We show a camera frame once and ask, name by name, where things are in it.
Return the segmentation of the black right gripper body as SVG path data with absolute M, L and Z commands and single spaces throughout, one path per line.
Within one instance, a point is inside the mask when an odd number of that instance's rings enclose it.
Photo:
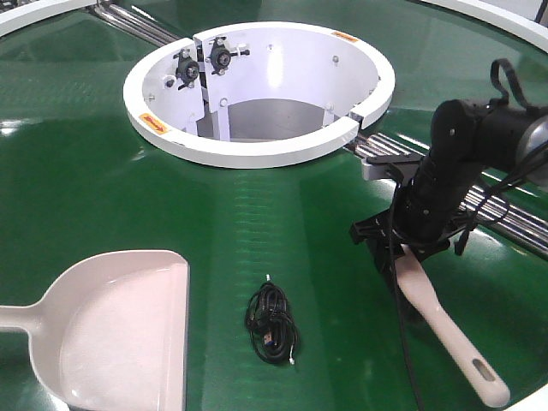
M 429 206 L 419 202 L 409 188 L 397 188 L 390 207 L 365 220 L 350 225 L 349 234 L 355 244 L 371 239 L 388 239 L 409 246 L 423 261 L 450 246 L 450 237 L 462 232 L 472 217 L 460 207 L 437 210 L 440 199 Z

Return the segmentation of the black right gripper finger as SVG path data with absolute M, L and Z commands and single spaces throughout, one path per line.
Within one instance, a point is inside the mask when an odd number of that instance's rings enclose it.
M 378 272 L 384 278 L 393 278 L 393 263 L 404 255 L 402 244 L 396 241 L 390 245 L 388 239 L 371 239 L 368 248 Z

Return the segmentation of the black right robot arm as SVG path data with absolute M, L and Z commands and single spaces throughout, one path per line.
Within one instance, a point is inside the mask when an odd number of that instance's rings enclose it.
M 396 183 L 389 209 L 350 227 L 353 242 L 367 243 L 383 275 L 392 277 L 405 245 L 424 260 L 458 235 L 455 252 L 462 254 L 490 198 L 525 181 L 547 187 L 546 107 L 527 101 L 508 59 L 493 61 L 490 77 L 499 97 L 439 105 L 426 155 L 363 159 L 365 180 Z

